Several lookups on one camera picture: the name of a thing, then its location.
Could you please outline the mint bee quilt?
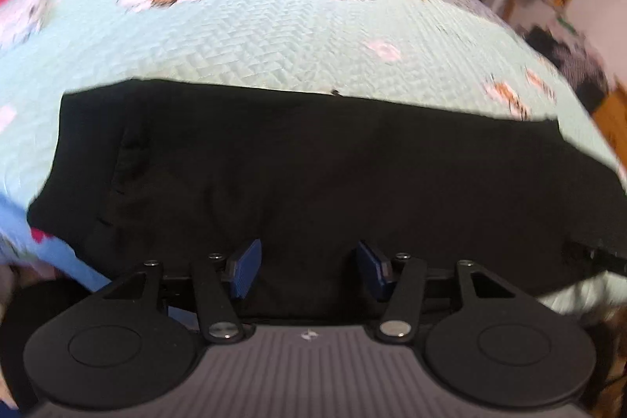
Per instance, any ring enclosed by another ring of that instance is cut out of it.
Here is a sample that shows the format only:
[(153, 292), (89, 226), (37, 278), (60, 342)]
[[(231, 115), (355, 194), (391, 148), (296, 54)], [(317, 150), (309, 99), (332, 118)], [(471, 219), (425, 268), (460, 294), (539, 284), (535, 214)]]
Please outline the mint bee quilt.
[(59, 271), (90, 291), (125, 273), (95, 271), (31, 226), (28, 210), (52, 169), (63, 97), (133, 80), (554, 121), (618, 176), (555, 67), (506, 27), (443, 0), (51, 0), (42, 29), (1, 50), (4, 264)]

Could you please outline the folded dotted white cloth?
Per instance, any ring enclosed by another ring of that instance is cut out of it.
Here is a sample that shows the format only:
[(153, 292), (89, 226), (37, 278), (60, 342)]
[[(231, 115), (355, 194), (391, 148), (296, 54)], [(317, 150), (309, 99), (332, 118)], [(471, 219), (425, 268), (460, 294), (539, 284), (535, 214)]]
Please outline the folded dotted white cloth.
[(26, 42), (46, 23), (51, 0), (17, 0), (1, 9), (1, 50)]

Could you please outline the black white patterned clothes pile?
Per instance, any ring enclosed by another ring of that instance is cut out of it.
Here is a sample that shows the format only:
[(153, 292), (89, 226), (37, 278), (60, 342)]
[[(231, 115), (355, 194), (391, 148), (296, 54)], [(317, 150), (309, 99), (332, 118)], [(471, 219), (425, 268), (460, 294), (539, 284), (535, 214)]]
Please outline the black white patterned clothes pile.
[(527, 33), (525, 42), (554, 65), (589, 114), (600, 107), (609, 85), (602, 65), (590, 52), (581, 45), (558, 42), (537, 25)]

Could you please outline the black garment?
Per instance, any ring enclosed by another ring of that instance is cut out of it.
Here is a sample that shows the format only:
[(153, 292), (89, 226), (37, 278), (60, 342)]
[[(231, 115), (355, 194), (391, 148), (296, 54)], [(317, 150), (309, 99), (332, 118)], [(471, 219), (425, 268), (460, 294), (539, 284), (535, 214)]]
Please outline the black garment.
[(535, 296), (582, 276), (570, 242), (626, 250), (618, 176), (554, 121), (157, 80), (63, 97), (28, 221), (113, 279), (260, 241), (254, 322), (370, 318), (359, 242), (470, 259)]

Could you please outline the yellow wooden desk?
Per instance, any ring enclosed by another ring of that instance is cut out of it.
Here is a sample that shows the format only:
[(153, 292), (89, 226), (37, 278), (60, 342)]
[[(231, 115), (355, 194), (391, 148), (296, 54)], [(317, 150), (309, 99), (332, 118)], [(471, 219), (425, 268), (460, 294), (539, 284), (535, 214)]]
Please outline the yellow wooden desk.
[(626, 161), (626, 93), (618, 88), (608, 94), (593, 112), (593, 120), (622, 162)]

